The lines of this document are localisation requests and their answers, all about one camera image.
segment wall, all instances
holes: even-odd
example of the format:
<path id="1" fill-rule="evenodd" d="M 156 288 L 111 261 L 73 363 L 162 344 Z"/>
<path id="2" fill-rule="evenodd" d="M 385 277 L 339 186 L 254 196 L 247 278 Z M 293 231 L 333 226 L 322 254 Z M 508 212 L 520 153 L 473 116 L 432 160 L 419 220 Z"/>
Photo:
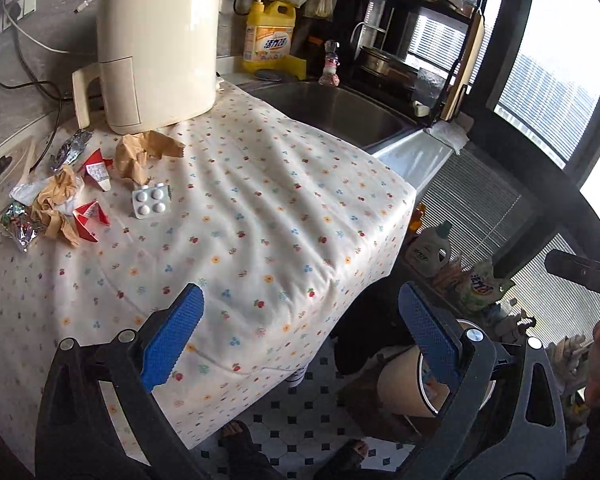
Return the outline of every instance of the wall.
<path id="1" fill-rule="evenodd" d="M 42 43 L 59 50 L 96 52 L 95 11 L 97 5 L 74 14 L 74 9 L 84 0 L 37 0 L 36 11 L 19 25 Z M 251 0 L 238 2 L 238 10 L 245 12 Z M 218 24 L 218 56 L 240 54 L 244 41 L 246 18 L 237 16 L 233 0 L 222 0 Z M 48 52 L 21 37 L 27 62 L 40 79 L 56 82 L 61 91 L 71 89 L 71 73 L 96 60 L 89 56 L 68 56 Z M 8 30 L 0 34 L 0 80 L 6 84 L 28 81 L 18 63 L 13 47 L 13 35 Z M 17 130 L 53 109 L 55 104 L 40 96 L 35 88 L 7 91 L 0 88 L 0 143 Z"/>

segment tiled floor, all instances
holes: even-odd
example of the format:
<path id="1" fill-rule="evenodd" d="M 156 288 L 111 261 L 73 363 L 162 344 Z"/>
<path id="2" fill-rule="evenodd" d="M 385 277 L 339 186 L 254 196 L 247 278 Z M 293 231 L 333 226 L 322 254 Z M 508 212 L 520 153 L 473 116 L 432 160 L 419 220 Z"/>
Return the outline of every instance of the tiled floor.
<path id="1" fill-rule="evenodd" d="M 382 352 L 385 356 L 392 353 L 389 349 Z M 369 360 L 365 368 L 374 364 L 375 360 Z M 279 384 L 237 418 L 248 425 L 254 443 L 287 478 L 312 478 L 350 438 L 360 438 L 369 446 L 363 468 L 395 471 L 413 446 L 365 437 L 338 405 L 338 390 L 356 377 L 337 373 L 333 343 L 327 339 L 298 386 Z M 213 478 L 227 480 L 227 455 L 218 438 L 217 434 L 209 437 L 191 452 Z"/>

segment sky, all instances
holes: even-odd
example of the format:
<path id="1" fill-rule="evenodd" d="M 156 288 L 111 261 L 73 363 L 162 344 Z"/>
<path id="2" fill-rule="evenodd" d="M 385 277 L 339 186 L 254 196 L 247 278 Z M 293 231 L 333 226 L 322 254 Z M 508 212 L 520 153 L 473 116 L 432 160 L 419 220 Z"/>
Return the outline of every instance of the sky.
<path id="1" fill-rule="evenodd" d="M 500 0 L 489 0 L 485 22 L 492 25 Z M 520 52 L 563 81 L 600 94 L 600 3 L 598 0 L 532 0 Z"/>
<path id="2" fill-rule="evenodd" d="M 485 22 L 493 26 L 500 0 L 489 0 Z M 563 81 L 600 95 L 600 3 L 598 0 L 532 0 L 520 52 Z M 600 159 L 581 188 L 600 218 Z"/>

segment tablecloth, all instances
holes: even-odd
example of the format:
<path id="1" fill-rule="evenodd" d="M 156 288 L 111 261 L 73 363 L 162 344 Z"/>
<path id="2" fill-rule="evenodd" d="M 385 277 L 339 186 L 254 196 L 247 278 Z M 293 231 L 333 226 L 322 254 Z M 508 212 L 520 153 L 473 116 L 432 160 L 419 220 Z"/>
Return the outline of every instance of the tablecloth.
<path id="1" fill-rule="evenodd" d="M 83 158 L 120 138 L 94 114 Z M 76 129 L 69 121 L 51 152 Z M 184 158 L 152 159 L 172 189 L 169 212 L 131 214 L 130 180 L 86 186 L 110 227 L 71 248 L 40 238 L 27 254 L 0 234 L 0 434 L 29 467 L 57 344 L 110 341 L 199 285 L 205 313 L 154 396 L 188 447 L 309 362 L 334 323 L 388 274 L 415 192 L 379 161 L 223 83 L 208 113 L 162 128 Z M 42 167 L 36 178 L 48 176 Z M 142 453 L 112 391 L 103 393 L 126 452 Z"/>

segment crumpled brown paper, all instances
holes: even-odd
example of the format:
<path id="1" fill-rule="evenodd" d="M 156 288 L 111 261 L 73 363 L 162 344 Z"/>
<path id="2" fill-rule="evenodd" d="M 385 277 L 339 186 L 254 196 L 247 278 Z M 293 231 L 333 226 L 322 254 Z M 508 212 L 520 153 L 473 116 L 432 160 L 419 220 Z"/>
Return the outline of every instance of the crumpled brown paper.
<path id="1" fill-rule="evenodd" d="M 58 238 L 58 235 L 62 233 L 66 241 L 73 247 L 79 245 L 80 238 L 67 218 L 53 207 L 63 204 L 77 191 L 78 183 L 75 180 L 74 170 L 67 164 L 63 164 L 60 172 L 53 177 L 45 189 L 38 193 L 31 206 L 33 218 L 38 218 L 46 225 L 46 236 Z"/>
<path id="2" fill-rule="evenodd" d="M 116 146 L 113 164 L 122 178 L 130 178 L 136 184 L 147 183 L 142 169 L 149 157 L 184 156 L 184 144 L 160 132 L 150 131 L 142 134 L 125 135 Z"/>

